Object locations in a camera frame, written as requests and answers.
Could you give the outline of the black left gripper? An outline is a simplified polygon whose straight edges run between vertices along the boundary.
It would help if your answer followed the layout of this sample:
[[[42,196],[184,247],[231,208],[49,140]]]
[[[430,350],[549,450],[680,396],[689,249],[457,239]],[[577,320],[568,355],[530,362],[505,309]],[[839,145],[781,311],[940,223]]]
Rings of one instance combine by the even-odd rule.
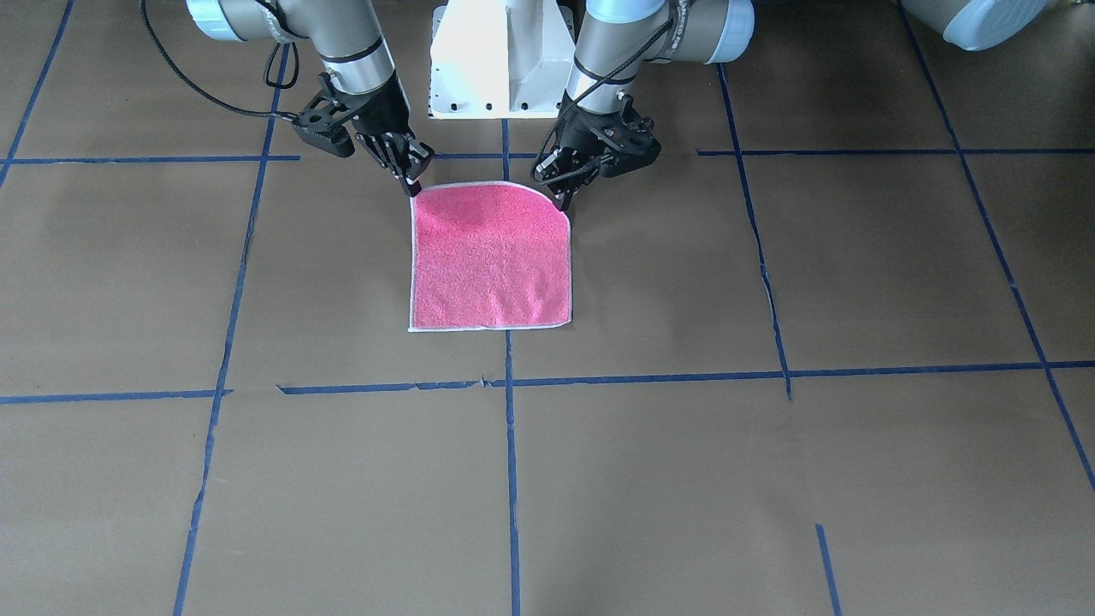
[[[624,95],[621,109],[607,114],[583,109],[567,94],[562,102],[560,118],[545,138],[548,148],[533,164],[533,179],[553,184],[553,202],[562,213],[592,181],[618,178],[660,156],[654,123],[633,108],[630,95]]]

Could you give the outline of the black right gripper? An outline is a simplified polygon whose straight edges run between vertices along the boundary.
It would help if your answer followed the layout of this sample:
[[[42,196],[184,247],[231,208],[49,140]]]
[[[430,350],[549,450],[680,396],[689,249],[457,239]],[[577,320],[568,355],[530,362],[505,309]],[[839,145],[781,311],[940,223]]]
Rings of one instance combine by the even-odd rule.
[[[422,191],[419,176],[435,156],[430,146],[411,130],[408,103],[396,73],[382,86],[351,94],[334,85],[331,74],[318,75],[320,91],[293,117],[293,130],[308,146],[333,156],[351,156],[355,146],[349,124],[374,160],[387,160],[388,170],[408,198]]]

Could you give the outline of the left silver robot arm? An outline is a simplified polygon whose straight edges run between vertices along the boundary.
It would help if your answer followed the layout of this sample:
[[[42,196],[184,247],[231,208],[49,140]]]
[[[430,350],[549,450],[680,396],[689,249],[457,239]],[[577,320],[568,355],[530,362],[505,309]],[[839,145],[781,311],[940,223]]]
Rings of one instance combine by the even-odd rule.
[[[588,1],[560,113],[530,168],[560,211],[598,178],[660,156],[653,118],[634,108],[642,65],[731,62],[754,36],[751,1]]]

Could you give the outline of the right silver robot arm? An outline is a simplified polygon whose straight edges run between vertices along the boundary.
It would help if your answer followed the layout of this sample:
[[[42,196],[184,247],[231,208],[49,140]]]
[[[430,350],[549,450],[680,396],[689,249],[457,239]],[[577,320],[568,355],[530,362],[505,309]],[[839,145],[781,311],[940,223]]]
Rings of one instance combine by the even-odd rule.
[[[281,114],[307,146],[351,156],[357,146],[399,181],[410,198],[434,149],[410,126],[405,91],[370,1],[187,1],[215,40],[312,43],[323,62],[320,90],[306,108]]]

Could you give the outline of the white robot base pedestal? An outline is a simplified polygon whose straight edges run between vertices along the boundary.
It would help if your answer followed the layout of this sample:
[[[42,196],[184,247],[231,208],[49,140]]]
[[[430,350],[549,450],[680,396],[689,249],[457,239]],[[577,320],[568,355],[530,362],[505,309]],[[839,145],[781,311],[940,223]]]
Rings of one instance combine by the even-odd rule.
[[[433,11],[436,120],[554,120],[576,48],[560,1],[449,1]]]

